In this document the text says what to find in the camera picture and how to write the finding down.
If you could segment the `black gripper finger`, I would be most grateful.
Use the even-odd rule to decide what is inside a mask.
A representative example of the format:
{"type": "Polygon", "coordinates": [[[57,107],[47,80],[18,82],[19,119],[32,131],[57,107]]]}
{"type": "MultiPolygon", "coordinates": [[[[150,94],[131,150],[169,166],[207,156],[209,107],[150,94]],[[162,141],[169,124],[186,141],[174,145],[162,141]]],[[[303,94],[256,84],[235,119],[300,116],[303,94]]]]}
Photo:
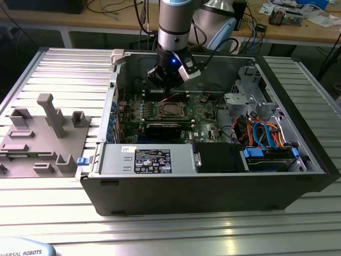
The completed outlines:
{"type": "Polygon", "coordinates": [[[147,72],[147,78],[157,88],[169,94],[171,90],[171,80],[168,72],[161,66],[156,66],[147,72]]]}

